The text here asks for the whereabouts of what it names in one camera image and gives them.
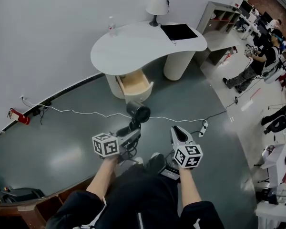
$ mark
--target table lamp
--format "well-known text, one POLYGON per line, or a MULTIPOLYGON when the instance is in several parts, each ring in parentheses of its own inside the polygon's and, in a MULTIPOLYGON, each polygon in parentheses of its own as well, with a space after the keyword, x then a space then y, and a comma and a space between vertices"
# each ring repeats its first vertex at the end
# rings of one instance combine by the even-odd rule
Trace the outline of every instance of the table lamp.
POLYGON ((153 15, 153 20, 149 22, 151 26, 158 26, 157 16, 166 15, 170 10, 169 0, 149 0, 146 11, 153 15))

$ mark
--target water bottle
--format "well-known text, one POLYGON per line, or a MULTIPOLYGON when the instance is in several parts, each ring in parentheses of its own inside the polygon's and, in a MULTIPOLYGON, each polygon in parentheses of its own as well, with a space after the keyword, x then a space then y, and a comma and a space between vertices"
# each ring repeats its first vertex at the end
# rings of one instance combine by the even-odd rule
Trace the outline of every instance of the water bottle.
POLYGON ((115 23, 113 20, 113 16, 109 17, 109 23, 108 23, 108 29, 109 29, 109 35, 111 36, 116 36, 116 28, 115 28, 115 23))

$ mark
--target black baseboard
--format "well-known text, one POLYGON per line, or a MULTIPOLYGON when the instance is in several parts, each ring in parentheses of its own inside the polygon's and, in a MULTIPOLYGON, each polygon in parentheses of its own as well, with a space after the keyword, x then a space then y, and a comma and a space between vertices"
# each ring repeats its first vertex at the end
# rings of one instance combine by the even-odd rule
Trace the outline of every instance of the black baseboard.
MULTIPOLYGON (((96 79, 99 79, 99 78, 103 77, 103 76, 105 76, 105 74, 103 74, 103 73, 99 73, 99 74, 97 74, 97 75, 94 75, 94 76, 92 76, 92 77, 90 77, 90 78, 88 78, 88 79, 86 79, 86 80, 83 80, 82 82, 79 82, 79 83, 77 83, 77 84, 75 84, 75 85, 73 85, 73 86, 68 87, 67 89, 65 89, 65 90, 63 90, 63 91, 61 91, 61 92, 59 92, 59 93, 53 95, 52 97, 49 97, 48 99, 44 100, 44 101, 41 102, 40 104, 47 105, 48 103, 52 102, 54 99, 56 99, 56 98, 58 98, 58 97, 60 97, 60 96, 62 96, 62 95, 64 95, 64 94, 66 94, 66 93, 68 93, 68 92, 74 90, 75 88, 78 88, 78 87, 80 87, 80 86, 82 86, 82 85, 85 85, 85 84, 87 84, 87 83, 90 83, 90 82, 92 82, 92 81, 94 81, 94 80, 96 80, 96 79)), ((35 107, 29 109, 29 110, 28 110, 27 112, 25 112, 23 115, 24 115, 24 116, 28 116, 28 115, 32 114, 33 112, 36 112, 36 110, 39 109, 39 108, 41 108, 41 107, 42 107, 42 106, 35 106, 35 107)), ((12 127, 13 125, 15 125, 17 122, 18 122, 18 121, 13 121, 13 122, 10 123, 7 127, 5 127, 2 131, 5 132, 7 129, 9 129, 9 128, 12 127)))

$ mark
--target lamp base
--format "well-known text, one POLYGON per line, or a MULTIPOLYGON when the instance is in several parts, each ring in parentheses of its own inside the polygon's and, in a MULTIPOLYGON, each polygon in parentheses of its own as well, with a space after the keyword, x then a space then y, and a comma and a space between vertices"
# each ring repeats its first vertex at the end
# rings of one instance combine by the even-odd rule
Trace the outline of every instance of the lamp base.
POLYGON ((159 25, 158 22, 157 22, 157 15, 154 15, 154 16, 153 16, 153 20, 152 20, 151 22, 149 22, 149 24, 150 24, 151 26, 154 26, 154 27, 156 27, 156 26, 159 25))

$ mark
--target open drawer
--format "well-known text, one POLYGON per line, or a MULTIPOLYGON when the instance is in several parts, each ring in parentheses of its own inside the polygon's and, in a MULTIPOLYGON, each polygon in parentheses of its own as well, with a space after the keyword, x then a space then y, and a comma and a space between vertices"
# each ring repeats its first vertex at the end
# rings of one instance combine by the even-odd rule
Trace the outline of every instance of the open drawer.
POLYGON ((149 83, 142 70, 117 76, 118 83, 124 94, 126 103, 129 101, 143 102, 152 93, 153 82, 149 83))

